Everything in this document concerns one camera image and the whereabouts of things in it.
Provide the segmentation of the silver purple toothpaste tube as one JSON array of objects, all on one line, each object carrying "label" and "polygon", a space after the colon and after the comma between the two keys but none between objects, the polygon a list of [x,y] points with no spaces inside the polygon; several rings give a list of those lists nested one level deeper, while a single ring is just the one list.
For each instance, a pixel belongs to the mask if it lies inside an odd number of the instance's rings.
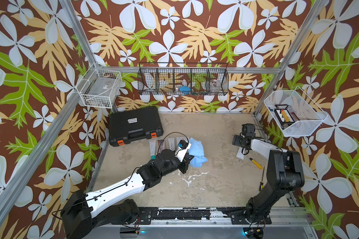
[{"label": "silver purple toothpaste tube", "polygon": [[166,149],[166,143],[164,139],[158,140],[158,153],[161,153],[164,149]]}]

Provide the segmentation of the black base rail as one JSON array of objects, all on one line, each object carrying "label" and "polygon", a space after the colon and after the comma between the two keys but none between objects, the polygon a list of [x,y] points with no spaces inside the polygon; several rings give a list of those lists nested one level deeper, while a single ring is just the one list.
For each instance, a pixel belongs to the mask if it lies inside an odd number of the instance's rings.
[{"label": "black base rail", "polygon": [[215,221],[227,219],[233,225],[254,225],[245,218],[244,207],[206,207],[206,208],[158,208],[139,207],[137,213],[132,216],[134,222],[141,225],[151,225],[153,220],[161,221]]}]

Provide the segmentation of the white tube black cap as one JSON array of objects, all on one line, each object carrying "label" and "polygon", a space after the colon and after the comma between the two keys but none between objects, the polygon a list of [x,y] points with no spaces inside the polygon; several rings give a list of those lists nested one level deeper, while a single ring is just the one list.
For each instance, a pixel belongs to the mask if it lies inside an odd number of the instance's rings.
[{"label": "white tube black cap", "polygon": [[172,151],[176,150],[176,141],[174,138],[168,138],[168,146],[170,150]]}]

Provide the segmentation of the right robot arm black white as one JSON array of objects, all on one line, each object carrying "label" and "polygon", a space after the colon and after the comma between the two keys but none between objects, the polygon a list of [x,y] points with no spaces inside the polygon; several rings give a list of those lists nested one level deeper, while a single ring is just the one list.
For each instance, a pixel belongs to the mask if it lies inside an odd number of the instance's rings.
[{"label": "right robot arm black white", "polygon": [[305,177],[300,153],[283,149],[257,137],[255,125],[243,124],[241,133],[234,135],[232,144],[239,146],[243,155],[255,151],[267,158],[267,182],[246,204],[244,217],[247,222],[257,223],[264,220],[280,198],[304,186]]}]

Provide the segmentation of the blue object in basket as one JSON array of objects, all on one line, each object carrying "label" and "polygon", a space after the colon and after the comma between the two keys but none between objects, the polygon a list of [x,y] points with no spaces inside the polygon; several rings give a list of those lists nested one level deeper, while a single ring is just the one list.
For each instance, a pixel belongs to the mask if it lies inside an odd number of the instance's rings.
[{"label": "blue object in basket", "polygon": [[179,89],[183,94],[189,94],[191,89],[187,86],[182,86],[180,89]]}]

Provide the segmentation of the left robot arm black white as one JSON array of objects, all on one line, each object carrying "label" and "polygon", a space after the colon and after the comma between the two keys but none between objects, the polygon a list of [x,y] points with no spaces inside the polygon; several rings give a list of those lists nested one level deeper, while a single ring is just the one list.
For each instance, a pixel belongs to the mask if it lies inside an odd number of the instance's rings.
[{"label": "left robot arm black white", "polygon": [[165,149],[118,183],[88,193],[74,192],[60,210],[66,238],[82,239],[106,224],[134,223],[140,210],[129,197],[156,186],[176,170],[186,173],[193,158],[186,149],[179,152]]}]

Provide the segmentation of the black box yellow items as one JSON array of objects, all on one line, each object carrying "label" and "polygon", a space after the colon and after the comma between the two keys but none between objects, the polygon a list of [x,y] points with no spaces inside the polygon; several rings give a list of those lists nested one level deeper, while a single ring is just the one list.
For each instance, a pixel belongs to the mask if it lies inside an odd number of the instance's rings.
[{"label": "black box yellow items", "polygon": [[276,104],[274,112],[276,113],[277,119],[282,125],[292,125],[295,120],[292,117],[292,112],[289,111],[290,106],[286,104]]}]

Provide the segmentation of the black small screwdriver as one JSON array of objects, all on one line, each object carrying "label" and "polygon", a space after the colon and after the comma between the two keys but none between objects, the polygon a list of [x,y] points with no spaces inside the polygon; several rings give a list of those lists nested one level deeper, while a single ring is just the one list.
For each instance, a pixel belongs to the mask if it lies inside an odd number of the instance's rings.
[{"label": "black small screwdriver", "polygon": [[262,176],[261,176],[261,180],[260,180],[260,185],[259,185],[259,192],[263,189],[264,187],[264,172],[265,172],[265,167],[263,167],[262,169]]}]

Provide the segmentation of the blue microfiber cloth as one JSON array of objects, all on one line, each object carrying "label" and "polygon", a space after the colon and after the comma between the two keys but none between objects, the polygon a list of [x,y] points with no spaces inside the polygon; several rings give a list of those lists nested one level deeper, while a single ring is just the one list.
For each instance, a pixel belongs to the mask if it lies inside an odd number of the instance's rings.
[{"label": "blue microfiber cloth", "polygon": [[188,153],[193,156],[190,166],[193,168],[200,168],[204,163],[208,162],[208,159],[205,157],[202,142],[194,138],[190,138],[189,143],[191,146]]}]

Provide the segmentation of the white tube pink cap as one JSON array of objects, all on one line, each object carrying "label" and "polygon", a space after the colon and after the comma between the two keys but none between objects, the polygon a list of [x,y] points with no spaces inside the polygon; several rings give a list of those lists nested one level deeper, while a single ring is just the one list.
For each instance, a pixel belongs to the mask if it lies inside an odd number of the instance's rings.
[{"label": "white tube pink cap", "polygon": [[243,148],[242,148],[242,147],[240,147],[240,148],[238,149],[238,152],[237,152],[236,157],[237,157],[238,159],[241,159],[241,160],[244,159],[245,155],[243,154]]}]

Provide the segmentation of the black tool case orange latches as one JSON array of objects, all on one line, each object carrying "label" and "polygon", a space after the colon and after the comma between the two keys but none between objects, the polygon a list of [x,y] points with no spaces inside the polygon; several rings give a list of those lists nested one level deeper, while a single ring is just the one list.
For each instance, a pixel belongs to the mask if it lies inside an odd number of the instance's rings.
[{"label": "black tool case orange latches", "polygon": [[115,113],[109,118],[109,143],[112,147],[163,134],[159,111],[154,106]]}]

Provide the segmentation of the white tube teal cap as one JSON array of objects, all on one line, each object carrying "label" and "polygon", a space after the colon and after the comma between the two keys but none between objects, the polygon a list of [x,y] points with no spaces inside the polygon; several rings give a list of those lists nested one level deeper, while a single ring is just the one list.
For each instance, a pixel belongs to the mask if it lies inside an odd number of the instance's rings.
[{"label": "white tube teal cap", "polygon": [[150,149],[150,156],[151,156],[151,160],[156,159],[156,146],[157,146],[157,142],[155,140],[150,140],[149,141],[149,149]]}]

